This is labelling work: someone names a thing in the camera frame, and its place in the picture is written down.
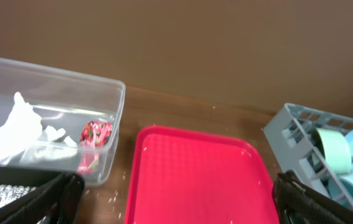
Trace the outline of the red snack wrapper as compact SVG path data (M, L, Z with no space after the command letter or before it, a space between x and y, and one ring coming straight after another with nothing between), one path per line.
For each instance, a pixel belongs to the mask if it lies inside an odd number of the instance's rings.
M79 145L89 149L104 146L110 138L113 125L109 122L89 121L82 130ZM99 166L99 152L82 152L77 172L83 175L94 173Z

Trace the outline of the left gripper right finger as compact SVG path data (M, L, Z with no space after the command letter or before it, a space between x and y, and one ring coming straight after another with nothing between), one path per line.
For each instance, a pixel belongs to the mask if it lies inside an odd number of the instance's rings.
M351 209L302 184L292 175L277 175L272 197L280 224L353 224Z

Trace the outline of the white tissue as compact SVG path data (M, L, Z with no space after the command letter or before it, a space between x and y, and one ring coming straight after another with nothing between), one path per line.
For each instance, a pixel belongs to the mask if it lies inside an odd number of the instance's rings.
M42 117L22 95L14 94L14 105L0 127L0 164L6 165L16 156L21 161L58 161L77 155L77 143L66 136L63 128L42 127Z

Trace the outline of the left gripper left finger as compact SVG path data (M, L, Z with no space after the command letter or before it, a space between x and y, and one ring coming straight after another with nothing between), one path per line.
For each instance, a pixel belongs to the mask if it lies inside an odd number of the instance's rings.
M32 187L0 185L0 224L75 222L85 181L76 174L60 174Z

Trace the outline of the green bowl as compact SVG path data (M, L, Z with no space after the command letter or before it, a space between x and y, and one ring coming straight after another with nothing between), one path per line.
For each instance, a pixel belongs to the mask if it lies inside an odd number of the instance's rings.
M337 175L348 174L352 169L352 154L344 135L339 131L316 128L312 132L314 145Z

